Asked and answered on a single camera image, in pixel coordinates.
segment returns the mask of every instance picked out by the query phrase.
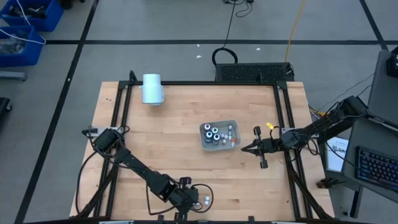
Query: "wooden tabletop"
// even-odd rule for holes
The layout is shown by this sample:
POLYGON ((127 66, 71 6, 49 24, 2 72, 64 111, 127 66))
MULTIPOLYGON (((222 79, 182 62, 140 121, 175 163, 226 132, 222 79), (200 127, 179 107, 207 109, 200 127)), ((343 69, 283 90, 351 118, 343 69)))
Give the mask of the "wooden tabletop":
MULTIPOLYGON (((107 127, 116 98, 117 82, 104 82, 99 93, 93 126, 107 127)), ((290 103, 296 127, 311 123, 303 84, 288 83, 290 103)), ((214 204, 206 213, 190 212, 189 220, 247 220, 254 216, 262 220, 294 220, 289 182, 283 152, 266 154, 267 169, 260 169, 259 158, 241 152, 239 148, 225 152, 206 152, 200 146, 199 125, 212 121, 234 119, 238 122, 241 145, 254 139, 253 127, 262 128, 262 137, 268 138, 266 123, 278 124, 275 98, 271 86, 164 86, 165 102, 160 106, 142 104, 138 86, 133 86, 125 134, 127 148, 145 165, 178 180, 189 176, 193 184, 208 184, 214 191, 214 204)), ((283 94, 280 92, 284 120, 287 124, 283 94)), ((120 124, 124 102, 121 102, 120 124)), ((86 147, 85 158, 93 149, 86 147)), ((309 191, 323 209, 334 217, 329 191, 318 189, 316 183, 325 177, 319 156, 308 150, 302 153, 303 166, 309 191)), ((80 209, 98 188, 103 159, 95 155, 81 176, 80 209)), ((302 194, 297 188, 301 215, 305 216, 302 194)), ((200 188, 200 200, 210 196, 200 188)), ((103 197, 104 214, 108 193, 103 197)), ((169 208, 150 193, 152 212, 169 208)), ((165 213, 173 220, 174 212, 165 213)), ((71 215, 76 214, 72 206, 71 215)), ((112 219, 155 220, 147 211, 145 183, 133 171, 120 169, 114 198, 112 219)))

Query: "blue bin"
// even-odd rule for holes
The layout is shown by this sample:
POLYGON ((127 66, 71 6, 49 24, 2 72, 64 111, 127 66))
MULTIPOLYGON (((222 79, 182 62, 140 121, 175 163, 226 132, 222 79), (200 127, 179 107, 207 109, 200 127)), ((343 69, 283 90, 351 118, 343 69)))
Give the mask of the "blue bin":
MULTIPOLYGON (((59 5, 58 0, 19 0, 22 7, 29 5, 29 3, 34 4, 45 4, 47 5, 47 10, 45 11, 46 18, 27 18, 32 26, 35 27, 37 31, 53 31, 60 20, 63 9, 59 5)), ((4 16, 8 13, 11 6, 19 7, 16 0, 8 0, 6 5, 0 11, 0 17, 4 19, 10 26, 24 26, 27 25, 25 18, 23 17, 9 17, 4 16)))
MULTIPOLYGON (((28 40, 43 42, 43 39, 32 26, 0 27, 0 29, 2 29, 4 32, 7 32, 8 34, 15 34, 17 33, 17 30, 21 30, 29 34, 27 38, 28 40)), ((0 32, 0 39, 5 38, 9 38, 9 36, 0 32)), ((0 67, 35 65, 39 60, 42 47, 42 44, 26 42, 25 48, 20 54, 0 55, 0 67)))

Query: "plastic bin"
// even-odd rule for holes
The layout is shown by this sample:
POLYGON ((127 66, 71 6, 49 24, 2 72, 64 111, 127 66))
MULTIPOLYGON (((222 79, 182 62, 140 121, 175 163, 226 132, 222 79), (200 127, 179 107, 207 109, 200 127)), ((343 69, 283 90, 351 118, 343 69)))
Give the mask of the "plastic bin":
POLYGON ((238 123, 235 120, 229 120, 229 121, 216 121, 216 122, 208 122, 208 123, 203 123, 199 126, 199 133, 200 133, 200 141, 201 141, 201 147, 203 150, 208 151, 208 152, 217 152, 217 151, 225 151, 225 150, 232 150, 236 147, 238 147, 241 143, 241 137, 239 135, 239 129, 238 129, 238 123), (210 124, 211 128, 218 128, 218 134, 228 134, 228 126, 232 126, 232 138, 235 138, 236 142, 235 145, 232 146, 232 142, 227 140, 227 143, 225 145, 222 145, 220 139, 218 145, 214 145, 212 142, 207 143, 205 141, 205 124, 210 124))
MULTIPOLYGON (((16 33, 16 30, 21 30, 29 34, 29 40, 43 42, 43 39, 32 26, 0 27, 0 29, 8 34, 16 33)), ((9 38, 9 36, 0 32, 0 39, 5 38, 9 38)), ((0 55, 0 67, 35 65, 39 59, 42 47, 42 44, 26 42, 25 48, 20 54, 0 55)))
MULTIPOLYGON (((45 11, 46 18, 27 18, 32 26, 37 31, 53 31, 60 20, 63 9, 59 5, 58 0, 19 0, 22 7, 32 4, 46 4, 48 5, 45 11)), ((10 6, 19 7, 16 0, 8 0, 6 5, 0 11, 0 17, 3 18, 10 26, 24 26, 28 25, 23 17, 9 17, 4 16, 8 13, 10 6)))

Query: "white paper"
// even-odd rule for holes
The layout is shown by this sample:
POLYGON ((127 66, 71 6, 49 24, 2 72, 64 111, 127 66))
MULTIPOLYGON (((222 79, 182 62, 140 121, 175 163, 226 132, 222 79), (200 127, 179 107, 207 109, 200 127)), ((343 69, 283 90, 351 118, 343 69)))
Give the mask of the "white paper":
MULTIPOLYGON (((341 157, 346 157, 346 151, 348 146, 348 140, 334 137, 329 139, 329 146, 341 157)), ((326 145, 326 169, 335 172, 341 172, 344 160, 338 157, 331 149, 326 145)))

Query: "concrete floor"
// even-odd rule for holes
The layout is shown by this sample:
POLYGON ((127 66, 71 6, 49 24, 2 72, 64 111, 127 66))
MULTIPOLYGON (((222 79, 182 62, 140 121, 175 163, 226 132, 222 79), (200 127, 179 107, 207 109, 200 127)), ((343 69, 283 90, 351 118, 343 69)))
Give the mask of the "concrete floor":
MULTIPOLYGON (((73 9, 64 12, 54 32, 41 33, 47 40, 71 40, 70 43, 53 42, 44 46, 36 66, 1 69, 26 72, 28 79, 0 80, 0 96, 10 98, 14 107, 0 132, 0 223, 12 223, 16 218, 93 2, 76 1, 73 9)), ((398 43, 398 2, 366 3, 384 40, 398 43)), ((257 0, 250 15, 233 18, 229 38, 287 40, 299 6, 300 1, 257 0)), ((130 70, 135 71, 139 80, 143 73, 160 73, 163 80, 214 80, 211 54, 220 44, 197 44, 199 40, 223 40, 231 10, 232 6, 221 0, 99 1, 87 40, 198 40, 198 43, 83 46, 25 222, 68 217, 86 146, 80 131, 91 123, 101 82, 125 80, 130 70)), ((377 38, 360 1, 307 0, 294 40, 377 38)), ((291 46, 289 61, 294 66, 295 79, 304 82, 312 107, 323 106, 372 74, 381 46, 371 43, 291 46)), ((286 50, 284 44, 247 42, 227 46, 242 63, 282 62, 286 50)), ((232 58, 220 53, 217 61, 232 62, 232 58)), ((371 79, 345 96, 357 95, 370 83, 371 79)), ((362 95, 364 101, 368 100, 368 94, 369 91, 362 95)), ((343 215, 351 206, 353 192, 341 186, 330 193, 338 218, 398 223, 398 205, 373 192, 364 191, 356 220, 343 215)))

